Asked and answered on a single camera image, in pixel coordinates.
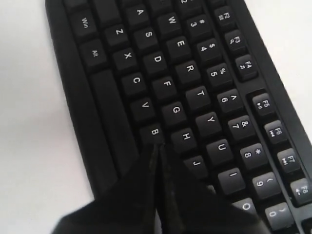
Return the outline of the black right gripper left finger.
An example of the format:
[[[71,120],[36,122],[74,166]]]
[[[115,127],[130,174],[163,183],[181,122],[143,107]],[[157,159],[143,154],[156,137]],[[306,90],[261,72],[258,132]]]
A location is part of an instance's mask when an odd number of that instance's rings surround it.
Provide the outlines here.
[[[160,146],[149,144],[128,173],[100,198],[59,220],[54,234],[154,234]]]

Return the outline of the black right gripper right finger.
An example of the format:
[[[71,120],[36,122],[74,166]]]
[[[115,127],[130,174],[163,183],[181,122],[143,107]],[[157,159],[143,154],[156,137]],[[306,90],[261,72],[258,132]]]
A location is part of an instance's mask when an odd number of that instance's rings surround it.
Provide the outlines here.
[[[257,215],[209,190],[170,145],[160,145],[158,212],[165,234],[268,234]]]

